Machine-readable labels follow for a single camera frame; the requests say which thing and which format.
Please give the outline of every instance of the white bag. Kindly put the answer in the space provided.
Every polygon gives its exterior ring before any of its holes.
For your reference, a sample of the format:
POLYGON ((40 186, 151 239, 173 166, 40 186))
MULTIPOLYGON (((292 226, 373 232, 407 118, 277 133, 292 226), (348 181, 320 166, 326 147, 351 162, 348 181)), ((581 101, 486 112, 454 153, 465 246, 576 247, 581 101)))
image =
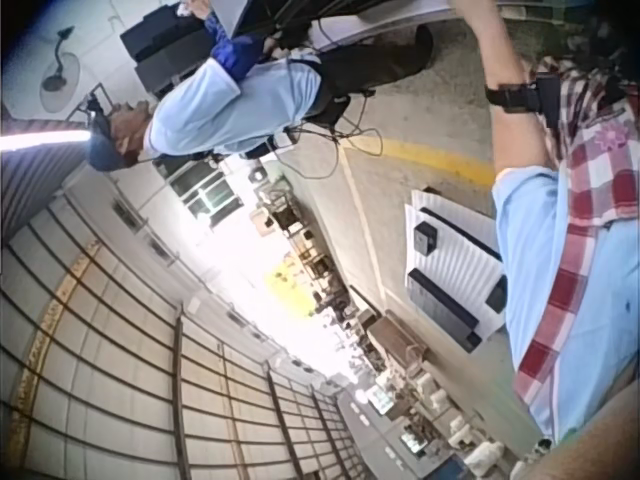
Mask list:
POLYGON ((484 476, 493 467, 504 453, 504 445, 500 442, 482 442, 464 463, 476 477, 484 476))

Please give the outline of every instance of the corrugated roof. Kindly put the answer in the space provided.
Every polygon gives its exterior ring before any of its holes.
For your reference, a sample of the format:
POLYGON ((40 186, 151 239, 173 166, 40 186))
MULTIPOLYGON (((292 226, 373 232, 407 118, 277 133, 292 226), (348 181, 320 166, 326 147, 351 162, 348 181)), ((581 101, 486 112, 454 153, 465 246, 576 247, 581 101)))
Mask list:
MULTIPOLYGON (((2 122, 3 135, 77 128, 75 122, 15 120, 2 122)), ((85 159, 83 144, 60 144, 3 152, 2 245, 42 210, 62 182, 85 159)))

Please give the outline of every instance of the cable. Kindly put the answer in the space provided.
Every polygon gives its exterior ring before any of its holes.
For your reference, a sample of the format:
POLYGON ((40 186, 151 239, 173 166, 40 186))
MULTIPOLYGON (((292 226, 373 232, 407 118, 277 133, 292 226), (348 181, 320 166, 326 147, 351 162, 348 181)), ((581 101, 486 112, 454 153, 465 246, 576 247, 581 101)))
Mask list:
POLYGON ((355 150, 358 150, 358 151, 360 151, 362 153, 365 153, 367 155, 371 155, 371 156, 374 156, 374 157, 382 156, 382 154, 384 152, 384 142, 382 140, 382 135, 380 134, 379 130, 376 129, 376 128, 366 128, 366 129, 363 130, 360 127, 360 123, 362 122, 362 118, 364 117, 364 112, 365 112, 365 109, 366 109, 366 106, 367 106, 367 100, 368 100, 368 98, 365 97, 364 102, 362 103, 362 109, 360 110, 360 115, 358 116, 358 122, 357 123, 353 123, 346 116, 342 117, 342 118, 345 119, 345 121, 347 123, 349 123, 351 126, 353 126, 353 130, 351 130, 351 132, 349 132, 349 133, 343 133, 343 132, 339 132, 339 131, 336 131, 336 130, 332 129, 329 132, 329 134, 325 134, 325 133, 321 133, 321 132, 315 132, 313 130, 307 130, 307 129, 303 128, 302 126, 295 127, 295 128, 290 130, 291 132, 298 133, 298 134, 308 133, 310 135, 316 135, 318 137, 324 138, 325 140, 331 141, 333 143, 333 145, 335 147, 335 151, 336 151, 336 158, 335 158, 335 162, 334 162, 333 166, 331 167, 331 171, 328 174, 320 175, 320 176, 306 175, 306 174, 302 173, 300 170, 298 170, 296 167, 294 167, 294 166, 290 165, 289 163, 285 162, 284 160, 282 160, 282 158, 280 158, 280 155, 278 155, 278 153, 271 147, 271 144, 269 142, 267 142, 269 150, 275 155, 275 157, 278 160, 278 162, 280 162, 285 167, 290 168, 291 170, 293 170, 294 172, 296 172, 298 175, 300 175, 302 178, 304 178, 306 180, 326 180, 328 178, 331 178, 334 175, 334 173, 338 169, 338 165, 340 164, 340 145, 339 145, 339 143, 340 143, 341 140, 346 140, 347 142, 349 142, 351 144, 351 146, 355 150), (368 152, 368 151, 358 147, 357 145, 355 145, 351 141, 352 138, 364 135, 364 134, 369 133, 369 132, 375 133, 376 136, 378 137, 378 139, 380 140, 380 151, 379 152, 375 152, 375 153, 374 152, 368 152))
POLYGON ((318 19, 318 30, 320 30, 320 33, 322 33, 322 35, 324 35, 324 38, 326 38, 327 40, 329 40, 329 43, 331 45, 333 45, 336 48, 340 48, 342 47, 342 45, 340 45, 338 42, 336 42, 335 40, 333 40, 329 34, 324 30, 324 28, 322 27, 322 18, 318 19))
POLYGON ((287 163, 284 160, 282 160, 282 158, 280 158, 280 155, 278 155, 278 152, 276 150, 274 150, 273 148, 271 148, 271 144, 269 142, 267 142, 267 146, 269 147, 269 150, 271 150, 271 153, 273 153, 276 156, 276 160, 278 160, 278 162, 281 163, 282 165, 284 165, 285 167, 290 168, 291 170, 296 172, 298 175, 300 175, 305 180, 326 180, 328 178, 331 178, 333 176, 333 174, 336 173, 336 170, 338 169, 338 165, 340 164, 340 149, 339 149, 337 140, 334 139, 333 145, 334 145, 335 150, 336 150, 336 159, 335 159, 335 162, 333 163, 333 167, 331 167, 331 171, 326 175, 311 176, 311 175, 305 175, 304 173, 302 173, 300 170, 298 170, 293 165, 290 165, 289 163, 287 163))

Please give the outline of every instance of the fluorescent light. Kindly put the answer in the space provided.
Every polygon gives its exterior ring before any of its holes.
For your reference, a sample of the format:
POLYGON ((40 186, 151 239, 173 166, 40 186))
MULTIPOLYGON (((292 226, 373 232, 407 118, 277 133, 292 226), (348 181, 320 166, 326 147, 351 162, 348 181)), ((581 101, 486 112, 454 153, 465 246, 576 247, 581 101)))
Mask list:
POLYGON ((89 138, 91 138, 91 132, 88 130, 62 130, 7 135, 6 137, 0 137, 0 152, 56 143, 86 142, 89 138))
POLYGON ((367 397, 367 394, 361 388, 356 390, 356 400, 358 400, 358 402, 360 402, 363 405, 366 405, 367 403, 369 403, 369 398, 367 397))

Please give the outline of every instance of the blue cap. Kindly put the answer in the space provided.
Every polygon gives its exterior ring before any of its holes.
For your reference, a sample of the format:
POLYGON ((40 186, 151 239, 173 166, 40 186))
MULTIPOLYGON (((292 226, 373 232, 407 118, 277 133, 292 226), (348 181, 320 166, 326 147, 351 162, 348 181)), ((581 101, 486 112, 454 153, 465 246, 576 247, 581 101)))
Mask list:
POLYGON ((91 121, 87 154, 89 165, 99 172, 113 172, 131 166, 116 149, 111 139, 111 124, 102 113, 97 113, 91 121))

